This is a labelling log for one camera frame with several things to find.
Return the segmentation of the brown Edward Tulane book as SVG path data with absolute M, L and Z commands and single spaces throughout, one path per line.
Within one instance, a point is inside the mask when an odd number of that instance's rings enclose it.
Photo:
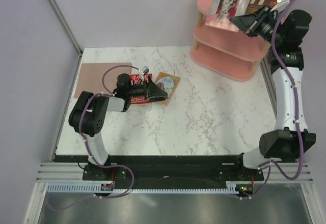
M 277 0 L 250 0 L 245 15 L 252 14 L 265 5 L 273 8 L 276 4 Z

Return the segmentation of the pink Shakespeare story book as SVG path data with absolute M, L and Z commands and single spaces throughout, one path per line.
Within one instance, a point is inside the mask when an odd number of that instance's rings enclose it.
M 239 28 L 230 22 L 230 18 L 244 15 L 249 1 L 250 0 L 212 0 L 205 25 L 237 33 Z

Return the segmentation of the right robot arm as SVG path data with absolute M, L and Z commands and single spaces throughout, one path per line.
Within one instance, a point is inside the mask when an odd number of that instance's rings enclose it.
M 244 153 L 242 162 L 233 167 L 239 180 L 245 180 L 252 169 L 268 160 L 301 160 L 316 142 L 315 133 L 309 132 L 305 121 L 301 93 L 304 57 L 300 45 L 312 16 L 304 10 L 293 10 L 283 23 L 278 23 L 276 15 L 264 6 L 252 14 L 230 18 L 247 36 L 260 36 L 272 45 L 269 65 L 277 97 L 275 129 L 261 135 L 259 146 Z

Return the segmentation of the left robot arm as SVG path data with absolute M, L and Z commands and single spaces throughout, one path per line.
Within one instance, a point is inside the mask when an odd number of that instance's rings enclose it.
M 157 102 L 167 100 L 168 93 L 150 78 L 139 85 L 132 83 L 130 75 L 123 73 L 117 78 L 113 95 L 83 91 L 69 115 L 68 123 L 84 139 L 88 162 L 96 165 L 94 174 L 101 180 L 108 179 L 112 174 L 112 168 L 108 164 L 109 154 L 101 136 L 106 113 L 126 112 L 133 97 Z

